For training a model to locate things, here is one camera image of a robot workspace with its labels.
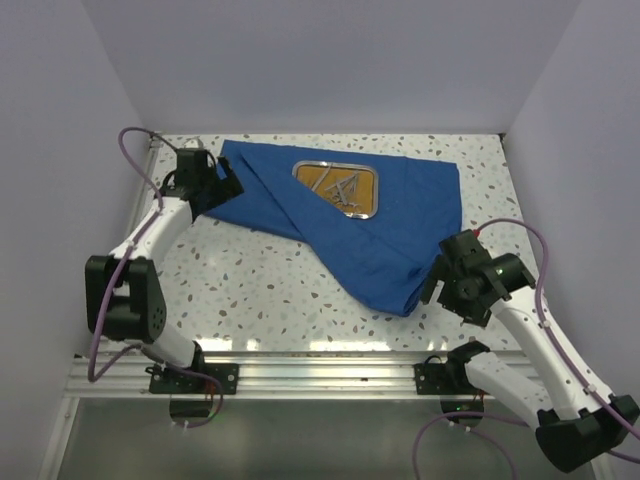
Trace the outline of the blue surgical cloth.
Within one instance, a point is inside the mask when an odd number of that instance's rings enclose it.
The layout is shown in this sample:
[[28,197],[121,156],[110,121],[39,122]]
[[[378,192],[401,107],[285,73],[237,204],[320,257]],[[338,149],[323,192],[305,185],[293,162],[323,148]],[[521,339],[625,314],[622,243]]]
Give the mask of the blue surgical cloth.
[[[462,227],[455,164],[408,157],[227,140],[221,153],[244,192],[209,217],[308,244],[342,288],[366,307],[407,317],[442,240]],[[351,219],[293,176],[300,161],[373,168],[378,210]]]

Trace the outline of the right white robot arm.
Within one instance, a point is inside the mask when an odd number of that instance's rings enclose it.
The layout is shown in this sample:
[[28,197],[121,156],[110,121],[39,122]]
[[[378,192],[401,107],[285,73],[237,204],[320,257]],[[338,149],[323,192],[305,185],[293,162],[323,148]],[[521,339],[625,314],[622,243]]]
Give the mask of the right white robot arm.
[[538,374],[517,373],[480,341],[449,351],[441,363],[414,367],[419,394],[488,393],[535,434],[545,457],[570,473],[618,447],[639,418],[629,395],[617,395],[588,366],[542,302],[540,289],[514,254],[493,257],[472,230],[440,244],[422,294],[464,323],[497,319]]

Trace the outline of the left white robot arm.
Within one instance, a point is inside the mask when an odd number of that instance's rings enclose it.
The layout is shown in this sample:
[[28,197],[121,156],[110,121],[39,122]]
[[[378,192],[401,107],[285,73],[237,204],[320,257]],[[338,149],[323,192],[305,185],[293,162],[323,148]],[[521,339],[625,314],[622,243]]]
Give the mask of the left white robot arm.
[[243,193],[230,162],[206,149],[176,151],[176,168],[156,189],[141,223],[106,255],[85,264],[88,328],[93,334],[88,379],[97,381],[113,364],[96,369],[102,337],[124,342],[124,352],[139,349],[175,366],[172,379],[185,392],[201,390],[207,367],[198,361],[199,345],[166,325],[168,310],[158,266],[177,238],[195,220]]

